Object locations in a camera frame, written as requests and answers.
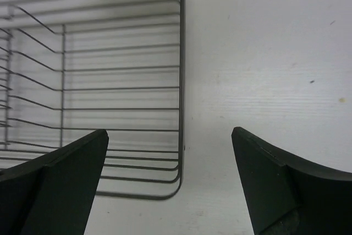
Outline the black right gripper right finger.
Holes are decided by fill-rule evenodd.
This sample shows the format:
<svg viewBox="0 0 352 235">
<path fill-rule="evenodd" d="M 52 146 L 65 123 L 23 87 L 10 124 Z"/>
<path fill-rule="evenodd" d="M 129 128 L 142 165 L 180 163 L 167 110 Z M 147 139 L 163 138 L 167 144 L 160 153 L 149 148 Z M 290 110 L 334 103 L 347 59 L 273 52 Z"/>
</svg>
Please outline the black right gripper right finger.
<svg viewBox="0 0 352 235">
<path fill-rule="evenodd" d="M 351 234 L 351 173 L 282 150 L 242 127 L 232 143 L 254 234 Z"/>
</svg>

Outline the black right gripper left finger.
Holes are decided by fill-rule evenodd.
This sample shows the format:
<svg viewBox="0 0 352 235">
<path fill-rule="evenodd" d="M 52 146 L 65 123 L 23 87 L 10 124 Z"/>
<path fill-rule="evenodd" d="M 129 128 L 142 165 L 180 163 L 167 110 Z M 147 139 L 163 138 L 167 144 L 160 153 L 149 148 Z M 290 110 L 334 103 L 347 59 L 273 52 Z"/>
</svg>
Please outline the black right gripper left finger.
<svg viewBox="0 0 352 235">
<path fill-rule="evenodd" d="M 96 130 L 1 171 L 1 234 L 84 234 L 109 137 Z"/>
</svg>

